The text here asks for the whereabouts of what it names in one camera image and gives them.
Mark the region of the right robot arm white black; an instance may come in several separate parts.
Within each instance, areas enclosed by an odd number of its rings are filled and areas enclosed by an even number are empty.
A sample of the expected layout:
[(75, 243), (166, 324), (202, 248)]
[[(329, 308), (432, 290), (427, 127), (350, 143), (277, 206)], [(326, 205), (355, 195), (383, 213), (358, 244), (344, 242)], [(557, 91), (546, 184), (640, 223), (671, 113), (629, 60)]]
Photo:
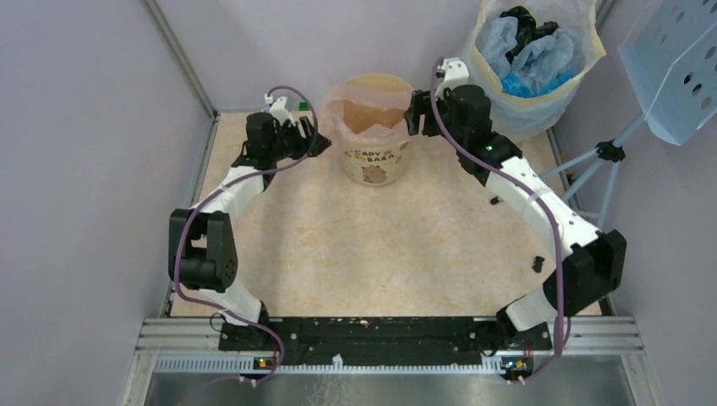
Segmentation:
[(462, 169), (507, 203), (553, 250), (555, 270), (542, 285), (496, 315), (495, 335), (519, 348), (530, 329), (572, 317), (616, 290), (627, 241), (580, 217), (532, 169), (522, 150), (492, 129), (482, 88), (459, 85), (441, 93), (414, 91), (404, 113), (410, 135), (440, 135), (457, 150)]

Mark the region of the pink plastic trash bag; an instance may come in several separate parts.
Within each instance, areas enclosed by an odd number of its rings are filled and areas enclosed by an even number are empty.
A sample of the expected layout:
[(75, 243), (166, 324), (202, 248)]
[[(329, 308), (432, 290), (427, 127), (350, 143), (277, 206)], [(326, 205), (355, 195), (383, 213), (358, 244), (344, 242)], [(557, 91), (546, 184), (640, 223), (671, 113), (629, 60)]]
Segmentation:
[(394, 75), (362, 74), (336, 85), (319, 109), (320, 132), (335, 140), (391, 138), (405, 132), (413, 87)]

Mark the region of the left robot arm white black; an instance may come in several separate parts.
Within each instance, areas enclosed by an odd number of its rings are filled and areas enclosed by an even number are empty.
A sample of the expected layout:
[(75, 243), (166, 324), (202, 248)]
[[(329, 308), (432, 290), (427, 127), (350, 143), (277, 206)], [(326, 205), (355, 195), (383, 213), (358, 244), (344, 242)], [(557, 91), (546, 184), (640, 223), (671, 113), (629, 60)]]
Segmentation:
[(295, 167), (321, 154), (331, 141), (320, 134), (315, 116), (294, 120), (251, 113), (245, 133), (225, 178), (201, 202), (172, 212), (168, 274), (181, 299), (217, 310), (240, 326), (239, 339), (256, 350), (270, 342), (271, 327), (260, 319), (265, 306), (239, 279), (234, 224), (283, 171), (281, 161), (288, 159)]

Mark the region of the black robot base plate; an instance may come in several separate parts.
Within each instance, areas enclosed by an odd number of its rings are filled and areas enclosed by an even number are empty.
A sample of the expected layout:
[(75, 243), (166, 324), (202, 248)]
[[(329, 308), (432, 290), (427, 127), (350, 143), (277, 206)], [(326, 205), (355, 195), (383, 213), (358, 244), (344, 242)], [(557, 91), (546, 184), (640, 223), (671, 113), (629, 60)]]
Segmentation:
[(496, 319), (471, 316), (284, 317), (264, 319), (264, 332), (226, 323), (221, 351), (264, 351), (285, 366), (477, 365), (500, 351), (550, 351), (546, 323), (514, 332)]

